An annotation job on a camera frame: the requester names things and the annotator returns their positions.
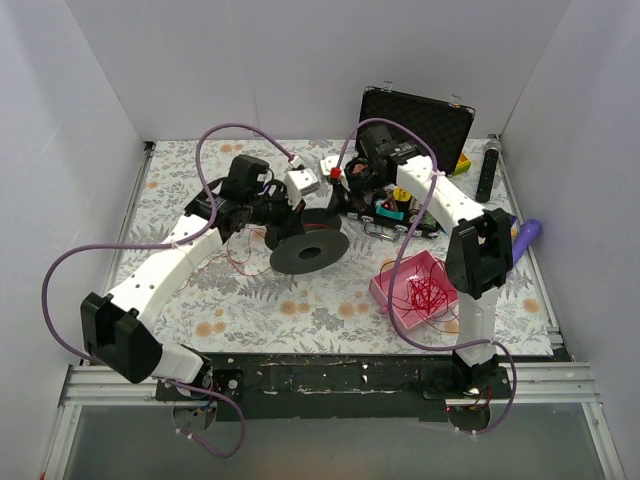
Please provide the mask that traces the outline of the black filament spool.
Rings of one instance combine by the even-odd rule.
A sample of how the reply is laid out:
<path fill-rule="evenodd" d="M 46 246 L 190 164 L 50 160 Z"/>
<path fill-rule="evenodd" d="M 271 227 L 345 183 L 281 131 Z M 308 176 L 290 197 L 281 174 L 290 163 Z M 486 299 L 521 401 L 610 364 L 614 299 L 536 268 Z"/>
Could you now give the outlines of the black filament spool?
<path fill-rule="evenodd" d="M 328 217 L 325 209 L 303 210 L 307 233 L 285 240 L 271 250 L 270 266 L 289 275 L 301 275 L 335 264 L 349 248 L 349 239 L 341 231 L 340 216 Z"/>

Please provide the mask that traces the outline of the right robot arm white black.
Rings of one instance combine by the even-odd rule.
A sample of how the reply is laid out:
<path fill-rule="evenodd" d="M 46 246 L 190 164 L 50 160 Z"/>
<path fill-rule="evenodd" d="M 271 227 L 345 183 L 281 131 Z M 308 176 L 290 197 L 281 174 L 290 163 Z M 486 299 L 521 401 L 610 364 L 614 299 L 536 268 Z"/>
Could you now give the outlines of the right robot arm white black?
<path fill-rule="evenodd" d="M 361 200 L 375 190 L 395 185 L 416 198 L 421 215 L 431 214 L 449 237 L 445 273 L 458 296 L 458 338 L 449 347 L 452 365 L 440 384 L 464 397 L 475 397 L 497 378 L 499 352 L 495 338 L 498 298 L 513 267 L 511 220 L 503 209 L 487 210 L 469 198 L 438 167 L 435 150 L 407 130 L 421 150 L 385 149 L 369 164 L 370 173 L 351 173 L 343 154 L 320 162 L 335 197 Z"/>

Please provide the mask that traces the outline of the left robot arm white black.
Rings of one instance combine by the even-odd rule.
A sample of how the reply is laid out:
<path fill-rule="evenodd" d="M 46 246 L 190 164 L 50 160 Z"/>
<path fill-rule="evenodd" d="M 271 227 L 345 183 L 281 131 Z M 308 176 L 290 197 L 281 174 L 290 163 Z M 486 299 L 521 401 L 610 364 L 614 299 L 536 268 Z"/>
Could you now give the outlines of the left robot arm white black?
<path fill-rule="evenodd" d="M 131 383 L 149 377 L 176 380 L 193 400 L 211 392 L 213 377 L 203 369 L 203 356 L 161 343 L 153 326 L 178 288 L 233 234 L 248 225 L 302 232 L 304 197 L 318 188 L 317 176 L 296 166 L 283 179 L 268 180 L 269 171 L 262 159 L 235 157 L 224 177 L 208 183 L 189 202 L 161 249 L 107 294 L 85 297 L 81 323 L 91 357 Z"/>

